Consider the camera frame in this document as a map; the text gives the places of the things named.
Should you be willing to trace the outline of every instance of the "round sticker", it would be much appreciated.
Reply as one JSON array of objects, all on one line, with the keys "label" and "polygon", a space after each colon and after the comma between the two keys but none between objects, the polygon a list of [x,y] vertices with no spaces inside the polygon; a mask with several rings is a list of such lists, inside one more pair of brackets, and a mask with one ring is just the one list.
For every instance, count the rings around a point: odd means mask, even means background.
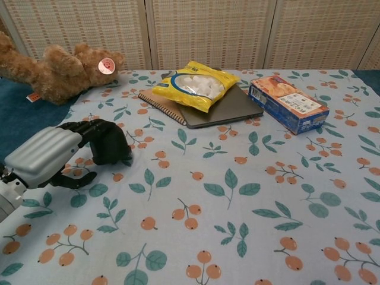
[{"label": "round sticker", "polygon": [[103,74],[113,74],[115,71],[115,63],[110,58],[103,58],[98,64],[98,69]]}]

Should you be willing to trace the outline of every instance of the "gray laptop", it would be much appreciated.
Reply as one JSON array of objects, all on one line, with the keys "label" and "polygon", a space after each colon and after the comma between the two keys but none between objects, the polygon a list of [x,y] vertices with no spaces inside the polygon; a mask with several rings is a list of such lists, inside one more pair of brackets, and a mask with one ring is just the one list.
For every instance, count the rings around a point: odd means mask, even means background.
[{"label": "gray laptop", "polygon": [[210,107],[208,113],[181,104],[178,104],[178,108],[190,129],[229,124],[262,116],[264,112],[236,84],[226,92],[223,98]]}]

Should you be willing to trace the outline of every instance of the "teddy bear ear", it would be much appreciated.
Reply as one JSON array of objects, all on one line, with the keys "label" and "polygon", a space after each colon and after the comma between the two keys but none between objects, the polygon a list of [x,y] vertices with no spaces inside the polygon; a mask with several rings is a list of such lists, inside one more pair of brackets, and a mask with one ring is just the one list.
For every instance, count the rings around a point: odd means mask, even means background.
[{"label": "teddy bear ear", "polygon": [[74,54],[77,55],[81,52],[85,52],[90,47],[86,43],[79,43],[75,46]]},{"label": "teddy bear ear", "polygon": [[125,57],[120,52],[113,52],[112,59],[115,61],[116,65],[121,68],[124,64]]}]

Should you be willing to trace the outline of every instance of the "teddy bear leg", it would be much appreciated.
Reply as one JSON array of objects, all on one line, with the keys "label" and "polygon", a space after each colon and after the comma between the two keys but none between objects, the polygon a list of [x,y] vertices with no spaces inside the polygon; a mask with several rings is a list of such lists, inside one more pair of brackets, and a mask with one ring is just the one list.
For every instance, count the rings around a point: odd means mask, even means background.
[{"label": "teddy bear leg", "polygon": [[81,61],[59,45],[46,47],[43,57],[45,62],[58,74],[72,77],[84,73]]}]

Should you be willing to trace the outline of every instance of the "wicker panel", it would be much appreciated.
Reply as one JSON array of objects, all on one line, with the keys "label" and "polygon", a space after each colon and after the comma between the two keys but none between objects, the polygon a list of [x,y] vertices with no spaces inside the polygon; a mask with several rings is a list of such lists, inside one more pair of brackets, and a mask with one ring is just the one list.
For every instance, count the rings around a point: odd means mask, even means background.
[{"label": "wicker panel", "polygon": [[1,19],[0,19],[0,31],[4,32],[8,36],[10,35]]},{"label": "wicker panel", "polygon": [[158,68],[262,67],[275,1],[151,1]]},{"label": "wicker panel", "polygon": [[278,0],[264,67],[356,69],[379,15],[379,0]]},{"label": "wicker panel", "polygon": [[72,52],[87,42],[122,52],[125,68],[150,67],[147,35],[142,36],[146,24],[140,19],[146,22],[145,11],[139,13],[136,0],[5,0],[5,5],[29,55],[37,59],[48,44]]},{"label": "wicker panel", "polygon": [[380,26],[359,65],[359,69],[380,69]]}]

